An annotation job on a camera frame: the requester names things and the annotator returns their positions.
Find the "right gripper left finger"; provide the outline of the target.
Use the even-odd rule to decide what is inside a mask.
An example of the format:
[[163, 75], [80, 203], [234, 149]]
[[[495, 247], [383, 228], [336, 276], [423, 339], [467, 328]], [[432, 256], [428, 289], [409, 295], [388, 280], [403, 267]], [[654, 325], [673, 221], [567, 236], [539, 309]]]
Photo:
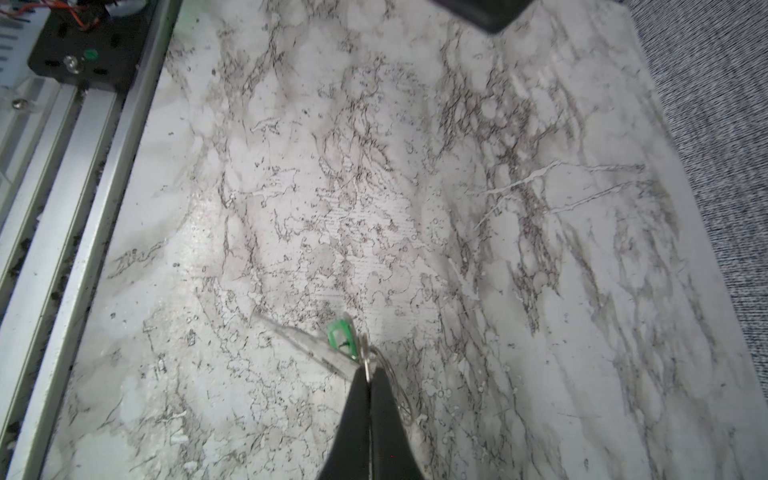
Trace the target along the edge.
[[319, 480], [370, 478], [370, 417], [369, 384], [359, 367]]

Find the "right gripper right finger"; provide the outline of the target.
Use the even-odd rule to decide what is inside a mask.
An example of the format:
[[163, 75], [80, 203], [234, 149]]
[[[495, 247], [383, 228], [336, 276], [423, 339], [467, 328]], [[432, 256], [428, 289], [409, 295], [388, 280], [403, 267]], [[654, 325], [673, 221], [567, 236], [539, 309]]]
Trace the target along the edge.
[[370, 420], [372, 478], [423, 480], [383, 369], [375, 371], [370, 383]]

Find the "green capped key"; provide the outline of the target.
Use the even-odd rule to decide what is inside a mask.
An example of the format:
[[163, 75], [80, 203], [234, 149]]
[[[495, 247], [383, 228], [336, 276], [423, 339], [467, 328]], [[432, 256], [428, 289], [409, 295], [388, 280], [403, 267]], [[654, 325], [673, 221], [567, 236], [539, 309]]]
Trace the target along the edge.
[[323, 366], [330, 373], [347, 382], [353, 381], [359, 363], [342, 351], [333, 348], [326, 339], [316, 337], [293, 326], [281, 325], [260, 314], [253, 314], [252, 318], [265, 324], [276, 335], [302, 352], [305, 357]]

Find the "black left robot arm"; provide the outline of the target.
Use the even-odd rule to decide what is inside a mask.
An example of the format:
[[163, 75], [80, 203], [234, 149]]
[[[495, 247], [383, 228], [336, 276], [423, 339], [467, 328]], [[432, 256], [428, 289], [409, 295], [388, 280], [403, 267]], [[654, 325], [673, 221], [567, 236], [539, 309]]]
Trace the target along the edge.
[[434, 0], [481, 30], [496, 34], [519, 18], [532, 0]]

